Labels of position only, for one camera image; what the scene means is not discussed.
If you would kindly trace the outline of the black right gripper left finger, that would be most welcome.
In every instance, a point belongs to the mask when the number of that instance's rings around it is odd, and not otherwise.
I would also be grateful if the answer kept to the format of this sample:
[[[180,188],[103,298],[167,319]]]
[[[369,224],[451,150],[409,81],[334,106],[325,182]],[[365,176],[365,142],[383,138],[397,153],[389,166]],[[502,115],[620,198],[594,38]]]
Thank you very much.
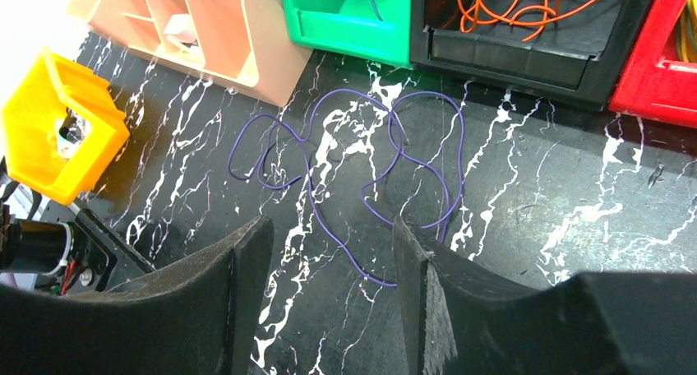
[[[245,374],[275,242],[250,220],[105,292],[1,288],[4,374]]]

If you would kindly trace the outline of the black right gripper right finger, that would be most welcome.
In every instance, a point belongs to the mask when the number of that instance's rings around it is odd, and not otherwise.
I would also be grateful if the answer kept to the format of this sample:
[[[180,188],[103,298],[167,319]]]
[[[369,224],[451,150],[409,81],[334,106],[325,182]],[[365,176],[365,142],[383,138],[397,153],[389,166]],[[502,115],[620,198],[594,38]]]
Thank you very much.
[[[693,374],[696,278],[581,272],[536,290],[401,218],[393,251],[411,374]]]

